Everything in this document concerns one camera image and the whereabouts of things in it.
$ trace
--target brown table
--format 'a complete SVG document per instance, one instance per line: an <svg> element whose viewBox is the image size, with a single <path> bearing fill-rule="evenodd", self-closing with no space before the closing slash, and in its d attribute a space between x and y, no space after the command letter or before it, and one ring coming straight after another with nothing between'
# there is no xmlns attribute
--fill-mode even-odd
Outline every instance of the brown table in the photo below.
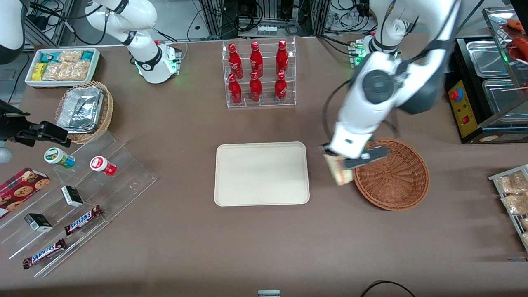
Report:
<svg viewBox="0 0 528 297"><path fill-rule="evenodd" d="M404 56L425 41L410 34ZM527 296L528 263L506 262L526 254L487 180L528 163L526 145L461 145L446 100L420 115L400 113L401 140L425 159L431 186L416 208L384 211L353 184L336 186L318 148L326 142L323 103L352 73L345 55L297 38L297 106L228 110L220 49L221 42L191 44L182 74L150 85L124 47L100 48L97 79L115 100L110 130L159 180L43 279L0 246L1 296L255 296L275 288L284 297L359 296L380 279L417 296ZM53 121L63 93L28 87L21 108L29 119ZM344 94L332 103L332 122ZM375 135L392 137L384 125ZM307 204L214 203L219 145L285 141L307 147ZM16 159L0 165L0 180L24 166L51 170L42 154L52 146L7 144ZM376 292L405 296L388 285L368 296Z"/></svg>

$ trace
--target coca-cola bottle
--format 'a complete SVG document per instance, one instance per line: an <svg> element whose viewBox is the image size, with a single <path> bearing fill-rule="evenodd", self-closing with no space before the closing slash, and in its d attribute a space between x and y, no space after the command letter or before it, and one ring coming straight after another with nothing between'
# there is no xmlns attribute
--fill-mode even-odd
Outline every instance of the coca-cola bottle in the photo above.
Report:
<svg viewBox="0 0 528 297"><path fill-rule="evenodd" d="M229 76L229 96L231 97L231 101L234 105L241 105L242 104L242 89L240 88L240 84L237 82L237 78L234 74L230 73Z"/></svg>
<svg viewBox="0 0 528 297"><path fill-rule="evenodd" d="M275 71L277 75L282 71L286 73L288 70L288 52L286 52L286 41L279 41L279 50L275 56L275 62L277 64Z"/></svg>
<svg viewBox="0 0 528 297"><path fill-rule="evenodd" d="M288 85L284 80L284 72L279 72L277 75L277 81L275 82L275 101L279 104L284 103L286 100L286 88Z"/></svg>
<svg viewBox="0 0 528 297"><path fill-rule="evenodd" d="M256 71L251 73L249 89L251 90L251 100L255 103L259 103L260 98L262 98L262 83L260 82L259 75Z"/></svg>
<svg viewBox="0 0 528 297"><path fill-rule="evenodd" d="M249 57L251 62L251 71L256 71L259 77L264 75L264 65L262 62L262 53L259 50L259 43L253 41L251 43L251 56Z"/></svg>
<svg viewBox="0 0 528 297"><path fill-rule="evenodd" d="M233 43L228 45L229 49L229 68L231 73L237 76L237 79L242 79L244 77L244 71L242 70L242 59L237 53L237 47Z"/></svg>

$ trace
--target beige tray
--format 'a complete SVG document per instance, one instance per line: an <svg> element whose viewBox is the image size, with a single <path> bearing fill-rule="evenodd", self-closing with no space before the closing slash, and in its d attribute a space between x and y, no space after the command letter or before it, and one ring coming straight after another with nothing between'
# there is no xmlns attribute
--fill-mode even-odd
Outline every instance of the beige tray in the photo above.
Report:
<svg viewBox="0 0 528 297"><path fill-rule="evenodd" d="M295 205L309 199L303 143L223 144L216 150L218 206Z"/></svg>

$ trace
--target acrylic bottle rack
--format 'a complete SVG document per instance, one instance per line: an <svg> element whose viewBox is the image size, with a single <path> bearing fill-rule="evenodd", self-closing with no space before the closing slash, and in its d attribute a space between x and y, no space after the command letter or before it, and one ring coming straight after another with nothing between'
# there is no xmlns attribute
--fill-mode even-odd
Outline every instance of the acrylic bottle rack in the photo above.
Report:
<svg viewBox="0 0 528 297"><path fill-rule="evenodd" d="M25 258L64 238L68 247L66 250L56 252L28 270L35 277L46 276L111 223L121 211L156 181L124 145L124 142L115 138L110 132L86 143L72 154L76 158L73 168L65 169L61 166L53 168L48 174L52 181L49 186L0 220L1 248L11 255L10 259L20 263L20 269ZM91 170L89 162L96 155L102 155L115 164L117 172L109 177ZM81 207L66 204L61 192L64 185L78 189L84 201ZM80 230L66 236L64 227L96 205L99 205L104 213ZM48 233L33 231L24 220L24 216L29 213L43 214L53 229Z"/></svg>
<svg viewBox="0 0 528 297"><path fill-rule="evenodd" d="M277 73L275 70L275 56L279 48L279 41L286 41L286 51L288 52L288 70L286 71L285 81L288 85L286 89L286 99L284 103L277 103L275 101L275 82L277 81ZM262 83L262 99L259 103L251 100L251 92L249 89L249 82L251 81L251 64L249 57L251 56L251 41L250 40L232 40L224 41L222 43L222 64L224 70L224 84L225 84L225 97L229 108L244 108L244 107L280 107L280 106L291 106L297 102L297 89L296 89L296 49L294 38L270 38L270 39L258 39L259 49L262 53L264 73L260 78ZM234 105L229 95L228 89L228 75L231 73L229 68L229 50L228 45L234 43L237 46L237 52L242 59L242 70L244 76L238 80L240 87L242 88L242 104Z"/></svg>

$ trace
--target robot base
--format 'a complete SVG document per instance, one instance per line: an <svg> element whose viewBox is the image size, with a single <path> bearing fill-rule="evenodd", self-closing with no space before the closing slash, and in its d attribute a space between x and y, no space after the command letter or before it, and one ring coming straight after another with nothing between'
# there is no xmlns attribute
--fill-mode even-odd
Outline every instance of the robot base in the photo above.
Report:
<svg viewBox="0 0 528 297"><path fill-rule="evenodd" d="M172 76L180 74L182 52L164 44L159 44L158 47L162 51L162 58L152 70L141 69L136 63L139 74L150 83L162 83Z"/></svg>

